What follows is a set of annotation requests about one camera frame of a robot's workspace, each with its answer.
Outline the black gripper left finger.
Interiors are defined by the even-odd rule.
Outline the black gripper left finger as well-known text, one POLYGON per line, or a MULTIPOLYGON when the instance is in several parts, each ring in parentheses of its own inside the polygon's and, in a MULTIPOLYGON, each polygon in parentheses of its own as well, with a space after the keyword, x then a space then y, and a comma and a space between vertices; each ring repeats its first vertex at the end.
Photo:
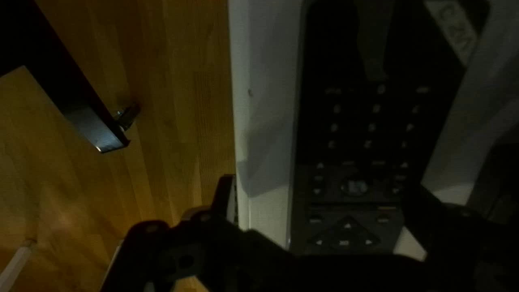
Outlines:
POLYGON ((175 227, 141 220, 125 235, 100 292, 173 292, 196 277, 209 292, 292 292, 295 257, 232 220, 235 178, 222 175, 212 202, 175 227))

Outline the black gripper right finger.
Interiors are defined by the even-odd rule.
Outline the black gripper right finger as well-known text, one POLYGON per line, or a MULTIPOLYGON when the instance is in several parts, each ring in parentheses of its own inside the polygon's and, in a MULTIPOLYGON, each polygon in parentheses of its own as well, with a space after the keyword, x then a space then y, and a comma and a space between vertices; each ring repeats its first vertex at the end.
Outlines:
POLYGON ((402 199, 404 225, 426 251, 423 292, 519 292, 519 233, 422 184, 402 199))

